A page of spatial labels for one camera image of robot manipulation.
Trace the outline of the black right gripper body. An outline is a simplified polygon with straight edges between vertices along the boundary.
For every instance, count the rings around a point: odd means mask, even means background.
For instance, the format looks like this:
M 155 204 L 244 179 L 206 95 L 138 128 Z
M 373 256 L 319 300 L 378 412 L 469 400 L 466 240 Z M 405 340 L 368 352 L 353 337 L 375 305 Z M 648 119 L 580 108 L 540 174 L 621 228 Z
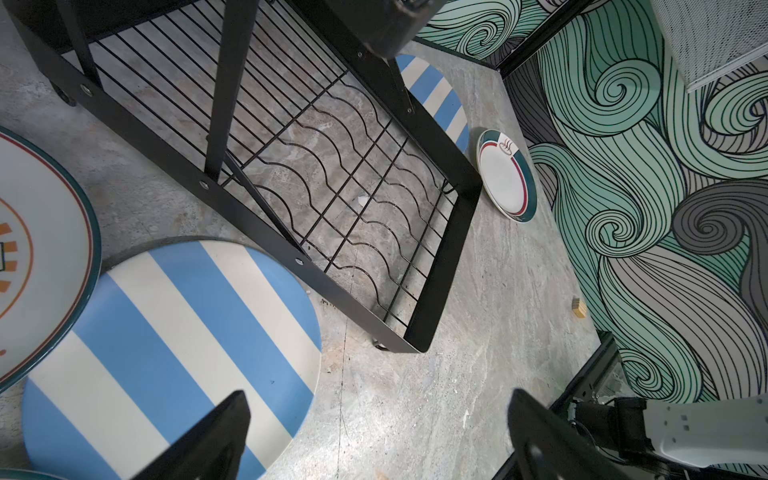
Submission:
M 373 54 L 394 58 L 447 0 L 330 0 L 334 15 Z

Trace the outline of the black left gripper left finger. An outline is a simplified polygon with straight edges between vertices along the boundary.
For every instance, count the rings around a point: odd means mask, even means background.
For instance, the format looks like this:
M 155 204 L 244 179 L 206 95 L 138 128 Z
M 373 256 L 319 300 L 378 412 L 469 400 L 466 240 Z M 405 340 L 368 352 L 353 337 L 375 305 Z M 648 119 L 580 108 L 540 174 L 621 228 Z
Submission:
M 232 392 L 134 479 L 235 479 L 250 418 L 245 393 Z

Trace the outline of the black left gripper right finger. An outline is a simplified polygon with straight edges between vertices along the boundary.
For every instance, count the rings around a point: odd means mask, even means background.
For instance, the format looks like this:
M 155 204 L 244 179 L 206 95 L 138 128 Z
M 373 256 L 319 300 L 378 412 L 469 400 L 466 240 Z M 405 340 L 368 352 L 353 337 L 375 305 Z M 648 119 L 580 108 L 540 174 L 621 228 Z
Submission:
M 627 477 L 523 389 L 513 391 L 507 419 L 519 479 Z

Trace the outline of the blue white striped plate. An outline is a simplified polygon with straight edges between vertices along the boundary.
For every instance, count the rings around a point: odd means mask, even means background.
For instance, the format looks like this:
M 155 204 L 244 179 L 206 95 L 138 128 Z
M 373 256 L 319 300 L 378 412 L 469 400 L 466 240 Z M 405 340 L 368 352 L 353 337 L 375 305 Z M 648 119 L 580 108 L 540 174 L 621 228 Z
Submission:
M 396 62 L 405 86 L 462 153 L 468 151 L 470 132 L 458 94 L 444 75 L 427 61 L 400 54 Z
M 27 455 L 66 479 L 128 479 L 240 391 L 238 475 L 260 478 L 311 408 L 321 353 L 308 294 L 266 254 L 218 240 L 149 250 L 101 276 L 28 376 Z

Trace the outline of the green red rimmed white plate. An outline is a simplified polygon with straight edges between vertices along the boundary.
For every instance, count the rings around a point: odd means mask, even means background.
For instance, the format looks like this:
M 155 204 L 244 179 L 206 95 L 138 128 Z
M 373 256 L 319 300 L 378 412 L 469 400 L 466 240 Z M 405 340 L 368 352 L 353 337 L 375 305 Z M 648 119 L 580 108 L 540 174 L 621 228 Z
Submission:
M 483 131 L 476 145 L 476 165 L 486 194 L 503 216 L 518 223 L 533 219 L 538 203 L 534 176 L 509 136 L 494 129 Z

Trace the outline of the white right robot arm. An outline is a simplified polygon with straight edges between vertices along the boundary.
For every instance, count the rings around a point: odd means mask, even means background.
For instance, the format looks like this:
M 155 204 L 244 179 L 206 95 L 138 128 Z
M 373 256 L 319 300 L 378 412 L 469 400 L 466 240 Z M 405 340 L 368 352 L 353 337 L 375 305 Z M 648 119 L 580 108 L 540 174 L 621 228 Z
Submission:
M 429 67 L 405 84 L 463 105 L 449 134 L 481 154 L 507 130 L 518 182 L 485 175 L 484 222 L 563 266 L 596 329 L 613 335 L 640 399 L 642 445 L 697 467 L 767 473 L 767 62 L 689 91 L 647 1 L 590 1 L 510 74 L 490 60 L 543 30 L 554 1 L 451 1 L 427 25 Z

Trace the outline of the small wooden block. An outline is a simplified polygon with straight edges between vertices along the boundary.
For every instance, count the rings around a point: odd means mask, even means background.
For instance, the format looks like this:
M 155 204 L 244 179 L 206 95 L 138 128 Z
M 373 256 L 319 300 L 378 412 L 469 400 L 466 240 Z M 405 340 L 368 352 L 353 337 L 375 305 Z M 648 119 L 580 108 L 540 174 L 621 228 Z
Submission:
M 573 314 L 580 319 L 584 319 L 588 315 L 588 307 L 582 298 L 574 298 L 571 304 Z

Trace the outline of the orange sunburst plate upper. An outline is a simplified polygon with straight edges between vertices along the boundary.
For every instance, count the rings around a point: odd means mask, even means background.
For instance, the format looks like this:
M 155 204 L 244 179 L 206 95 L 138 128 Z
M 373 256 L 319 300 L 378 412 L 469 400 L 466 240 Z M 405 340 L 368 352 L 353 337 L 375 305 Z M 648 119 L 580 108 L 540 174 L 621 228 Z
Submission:
M 1 388 L 8 390 L 73 328 L 101 271 L 95 210 L 45 151 L 1 130 Z

